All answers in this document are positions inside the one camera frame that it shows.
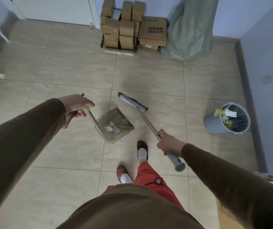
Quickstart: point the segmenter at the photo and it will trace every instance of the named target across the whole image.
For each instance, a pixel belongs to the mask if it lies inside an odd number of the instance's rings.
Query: person's left arm
[[[0,125],[0,206],[15,184],[55,134],[65,125],[66,114],[92,101],[80,95],[50,99]]]

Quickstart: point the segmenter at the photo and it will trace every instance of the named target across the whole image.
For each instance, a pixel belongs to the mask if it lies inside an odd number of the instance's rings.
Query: sock
[[[139,154],[139,162],[141,159],[147,160],[147,151],[144,148],[140,148],[138,151]]]
[[[123,173],[121,176],[121,182],[124,183],[133,183],[133,181],[131,180],[131,178],[129,177],[128,174]]]

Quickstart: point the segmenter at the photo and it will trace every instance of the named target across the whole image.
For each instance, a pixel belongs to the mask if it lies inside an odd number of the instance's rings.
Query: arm
[[[166,141],[158,147],[184,158],[245,228],[273,228],[273,184],[164,131],[159,133]]]
[[[92,101],[80,95],[50,99],[0,125],[0,206],[44,147],[66,123],[66,113]],[[82,110],[78,116],[85,114]]]

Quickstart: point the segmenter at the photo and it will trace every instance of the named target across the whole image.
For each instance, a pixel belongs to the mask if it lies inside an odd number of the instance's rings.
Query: large green sack
[[[184,0],[170,19],[161,54],[185,61],[211,51],[217,5],[218,0]]]

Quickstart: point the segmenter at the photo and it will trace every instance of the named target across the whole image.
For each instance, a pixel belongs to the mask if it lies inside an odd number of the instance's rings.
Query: brown sweater
[[[62,102],[50,99],[0,125],[0,206],[64,124]],[[273,228],[273,184],[191,144],[183,147],[182,154],[245,228]],[[59,228],[203,227],[150,189],[123,184],[83,204]]]

